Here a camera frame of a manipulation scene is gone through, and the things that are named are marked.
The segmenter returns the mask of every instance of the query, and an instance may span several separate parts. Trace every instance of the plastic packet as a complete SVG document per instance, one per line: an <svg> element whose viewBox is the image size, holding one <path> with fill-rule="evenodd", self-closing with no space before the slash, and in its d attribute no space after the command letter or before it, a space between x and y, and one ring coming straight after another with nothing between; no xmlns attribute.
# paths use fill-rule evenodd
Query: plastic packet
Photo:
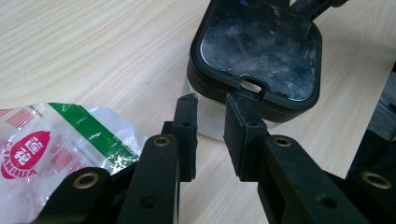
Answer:
<svg viewBox="0 0 396 224"><path fill-rule="evenodd" d="M65 177L112 175L137 162L147 137L109 108L39 104L0 109L0 223L33 221Z"/></svg>

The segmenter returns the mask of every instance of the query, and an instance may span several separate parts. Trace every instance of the green stripe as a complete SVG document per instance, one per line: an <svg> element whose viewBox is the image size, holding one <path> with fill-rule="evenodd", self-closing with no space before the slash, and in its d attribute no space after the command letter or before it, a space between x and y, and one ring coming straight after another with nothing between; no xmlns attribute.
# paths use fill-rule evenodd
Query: green stripe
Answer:
<svg viewBox="0 0 396 224"><path fill-rule="evenodd" d="M49 105L117 168L123 169L137 162L137 156L82 106Z"/></svg>

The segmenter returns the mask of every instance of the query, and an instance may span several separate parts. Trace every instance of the food wrapper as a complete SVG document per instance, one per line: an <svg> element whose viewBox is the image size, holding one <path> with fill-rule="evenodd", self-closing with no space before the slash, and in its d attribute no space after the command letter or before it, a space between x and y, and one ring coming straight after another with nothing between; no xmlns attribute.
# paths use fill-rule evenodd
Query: food wrapper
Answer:
<svg viewBox="0 0 396 224"><path fill-rule="evenodd" d="M146 140L109 108L0 109L0 223L32 222L68 175L83 167L113 175L137 162Z"/></svg>

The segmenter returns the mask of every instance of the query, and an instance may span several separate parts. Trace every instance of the wooden table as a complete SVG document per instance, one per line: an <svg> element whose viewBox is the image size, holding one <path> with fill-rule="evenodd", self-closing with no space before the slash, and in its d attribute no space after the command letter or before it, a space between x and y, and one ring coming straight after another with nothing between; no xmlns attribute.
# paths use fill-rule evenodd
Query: wooden table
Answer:
<svg viewBox="0 0 396 224"><path fill-rule="evenodd" d="M172 120L205 1L0 3L0 107L59 102L113 108L147 136ZM396 60L396 2L349 1L315 20L320 98L271 133L298 140L345 176ZM181 185L181 223L266 222L220 141L199 136L197 176Z"/></svg>

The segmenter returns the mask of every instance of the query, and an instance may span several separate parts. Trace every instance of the black mechanical arm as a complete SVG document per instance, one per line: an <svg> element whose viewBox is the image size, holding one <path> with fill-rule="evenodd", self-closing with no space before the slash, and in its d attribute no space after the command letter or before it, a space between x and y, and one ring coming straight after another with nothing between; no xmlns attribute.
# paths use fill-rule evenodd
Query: black mechanical arm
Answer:
<svg viewBox="0 0 396 224"><path fill-rule="evenodd" d="M68 176L33 223L177 223L179 183L195 178L196 106L194 95L181 97L174 121L148 139L137 165ZM371 168L346 180L327 174L298 142L270 135L235 94L227 96L224 130L235 173L258 183L270 223L396 223L391 176Z"/></svg>

